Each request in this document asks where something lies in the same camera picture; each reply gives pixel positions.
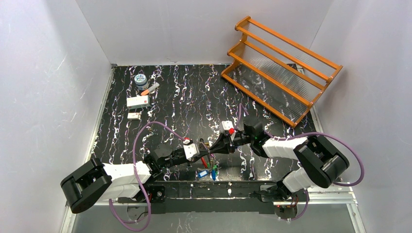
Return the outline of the keyring with coloured key tags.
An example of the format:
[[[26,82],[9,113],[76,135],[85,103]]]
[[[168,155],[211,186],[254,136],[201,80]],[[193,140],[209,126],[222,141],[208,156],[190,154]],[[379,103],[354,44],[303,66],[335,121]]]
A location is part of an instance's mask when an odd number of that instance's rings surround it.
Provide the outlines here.
[[[207,162],[203,157],[201,157],[202,164],[204,168],[199,168],[197,177],[199,179],[206,177],[207,175],[210,175],[213,181],[218,180],[218,174],[219,174],[219,169],[218,169],[218,162],[215,158],[215,155],[211,153],[211,150],[209,148],[208,143],[205,143],[203,139],[200,139],[200,144],[205,148],[207,154]]]

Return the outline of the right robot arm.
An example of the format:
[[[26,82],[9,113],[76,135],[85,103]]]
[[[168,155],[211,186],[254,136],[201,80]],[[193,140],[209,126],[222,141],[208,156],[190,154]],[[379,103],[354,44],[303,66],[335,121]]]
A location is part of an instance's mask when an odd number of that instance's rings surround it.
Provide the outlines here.
[[[261,122],[249,117],[243,120],[242,130],[236,129],[231,121],[221,122],[219,137],[209,150],[213,154],[230,154],[246,144],[257,156],[300,162],[298,170],[276,183],[274,194],[283,199],[309,187],[328,188],[350,166],[349,160],[323,135],[276,139],[265,132]]]

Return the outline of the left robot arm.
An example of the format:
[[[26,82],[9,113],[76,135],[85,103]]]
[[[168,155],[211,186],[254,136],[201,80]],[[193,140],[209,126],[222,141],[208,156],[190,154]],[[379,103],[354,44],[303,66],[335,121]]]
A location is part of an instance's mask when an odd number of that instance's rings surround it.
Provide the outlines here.
[[[146,186],[145,183],[156,179],[163,170],[196,162],[206,155],[209,155],[208,146],[187,141],[175,150],[160,144],[135,164],[112,165],[92,158],[65,177],[60,186],[71,211],[78,214],[98,201],[135,199]]]

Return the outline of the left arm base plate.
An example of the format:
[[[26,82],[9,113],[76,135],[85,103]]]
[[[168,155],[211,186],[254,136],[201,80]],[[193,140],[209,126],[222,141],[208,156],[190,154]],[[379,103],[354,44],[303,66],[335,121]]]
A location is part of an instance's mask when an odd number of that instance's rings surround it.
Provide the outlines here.
[[[165,201],[165,186],[156,185],[156,184],[144,184],[145,190],[147,192],[150,203],[163,203]],[[146,198],[142,191],[139,191],[132,198],[118,198],[117,202],[119,203],[144,203]]]

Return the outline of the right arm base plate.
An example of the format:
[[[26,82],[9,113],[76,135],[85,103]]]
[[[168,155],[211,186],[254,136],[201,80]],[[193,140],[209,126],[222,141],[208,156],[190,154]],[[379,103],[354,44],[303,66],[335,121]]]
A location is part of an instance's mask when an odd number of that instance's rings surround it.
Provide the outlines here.
[[[303,189],[290,192],[286,187],[278,187],[276,184],[264,184],[257,191],[249,194],[250,198],[257,198],[261,202],[285,201],[287,204],[294,205],[305,202],[307,195]]]

